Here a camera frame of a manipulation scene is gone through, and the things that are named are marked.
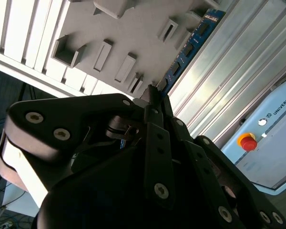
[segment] blue circuit board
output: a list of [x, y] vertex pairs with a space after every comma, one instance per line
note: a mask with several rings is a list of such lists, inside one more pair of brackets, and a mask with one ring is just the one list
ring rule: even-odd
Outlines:
[[161, 92], [161, 97], [165, 97], [168, 94], [224, 15], [225, 12], [223, 11], [208, 9], [171, 67], [166, 72], [164, 78], [159, 82], [157, 87]]

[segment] screw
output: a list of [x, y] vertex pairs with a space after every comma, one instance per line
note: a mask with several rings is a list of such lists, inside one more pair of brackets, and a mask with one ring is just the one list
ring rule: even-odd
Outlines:
[[70, 138], [69, 131], [62, 129], [62, 128], [58, 128], [54, 130], [53, 134], [58, 140], [61, 140], [61, 141], [66, 141]]
[[123, 100], [123, 103], [126, 104], [127, 106], [130, 106], [130, 102], [125, 99]]
[[37, 112], [29, 112], [25, 115], [26, 120], [28, 120], [30, 123], [38, 124], [43, 121], [43, 117], [41, 114]]
[[177, 121], [176, 121], [180, 126], [183, 126], [184, 124], [183, 124], [183, 122], [181, 121], [181, 120], [179, 120], [179, 119], [177, 119]]
[[272, 215], [273, 215], [273, 217], [276, 219], [276, 221], [277, 221], [279, 224], [283, 224], [283, 223], [284, 223], [283, 220], [282, 220], [282, 218], [281, 218], [277, 213], [272, 212]]
[[260, 214], [261, 214], [261, 216], [265, 222], [271, 223], [271, 221], [270, 221], [268, 215], [266, 215], [266, 213], [264, 213], [263, 211], [260, 211]]
[[204, 142], [204, 143], [206, 143], [207, 145], [209, 145], [209, 144], [210, 144], [210, 142], [209, 142], [209, 140], [208, 140], [208, 139], [204, 138], [204, 139], [202, 139], [202, 140], [203, 140], [203, 142]]
[[154, 192], [157, 194], [158, 197], [161, 199], [167, 199], [168, 198], [168, 190], [167, 187], [165, 187], [161, 183], [157, 183], [154, 186]]
[[218, 212], [220, 214], [220, 216], [227, 221], [228, 223], [232, 222], [232, 215], [231, 213], [223, 206], [219, 206], [218, 208]]
[[152, 111], [156, 114], [158, 114], [159, 112], [156, 109], [152, 109]]

